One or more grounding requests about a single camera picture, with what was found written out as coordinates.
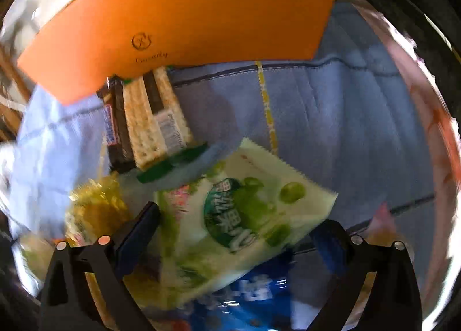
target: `yellow dashed line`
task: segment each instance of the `yellow dashed line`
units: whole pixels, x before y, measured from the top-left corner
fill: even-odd
[[[264,104],[264,115],[266,116],[267,129],[269,130],[269,141],[271,143],[272,154],[278,155],[277,135],[275,133],[274,119],[272,117],[271,105],[269,104],[269,94],[266,89],[266,80],[260,61],[254,62],[258,67],[258,79],[260,83],[261,96]]]

